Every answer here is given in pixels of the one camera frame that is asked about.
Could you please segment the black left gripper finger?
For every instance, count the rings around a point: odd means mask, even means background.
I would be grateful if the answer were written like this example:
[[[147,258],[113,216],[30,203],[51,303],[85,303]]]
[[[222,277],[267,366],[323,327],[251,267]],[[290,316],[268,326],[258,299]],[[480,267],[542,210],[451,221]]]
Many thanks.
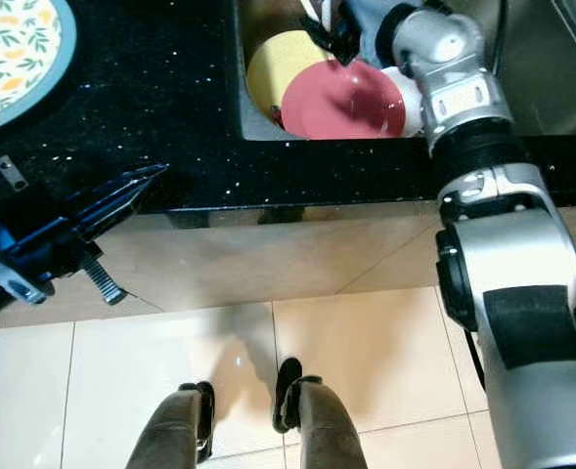
[[[137,199],[139,199],[143,193],[140,193],[140,195],[136,197],[135,201],[131,202],[131,205],[127,206],[126,210],[122,211],[122,213],[114,214],[109,218],[83,219],[83,238],[88,241],[95,240],[96,237],[100,237],[101,235],[104,235],[104,233],[111,231],[114,225],[123,222],[123,220],[127,219],[128,216],[134,215],[137,211]]]
[[[82,218],[109,218],[122,213],[167,169],[168,164],[137,165],[87,189],[82,197]]]

